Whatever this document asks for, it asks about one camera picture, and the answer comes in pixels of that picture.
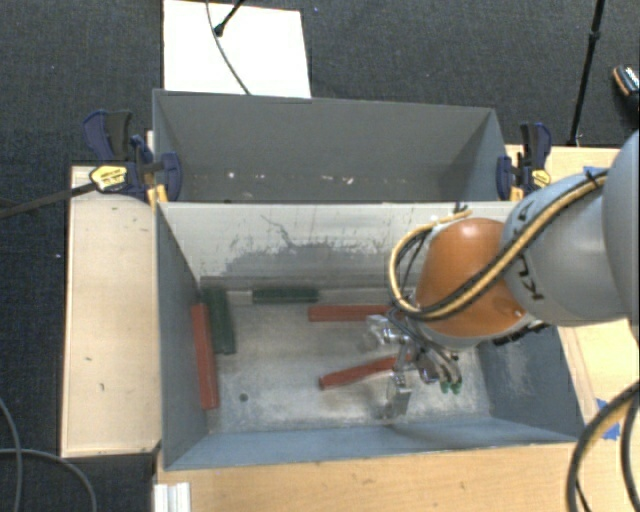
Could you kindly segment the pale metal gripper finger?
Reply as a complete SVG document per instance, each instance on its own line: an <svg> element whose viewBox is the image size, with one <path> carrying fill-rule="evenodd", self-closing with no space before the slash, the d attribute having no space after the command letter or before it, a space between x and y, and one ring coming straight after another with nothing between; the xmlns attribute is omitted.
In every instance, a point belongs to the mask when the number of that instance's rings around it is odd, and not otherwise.
<svg viewBox="0 0 640 512"><path fill-rule="evenodd" d="M396 419L407 413L412 389L408 386L403 373L392 372L386 388L384 418Z"/></svg>
<svg viewBox="0 0 640 512"><path fill-rule="evenodd" d="M360 351L375 351L390 347L393 340L394 334L389 319L383 315L368 315L357 346Z"/></svg>

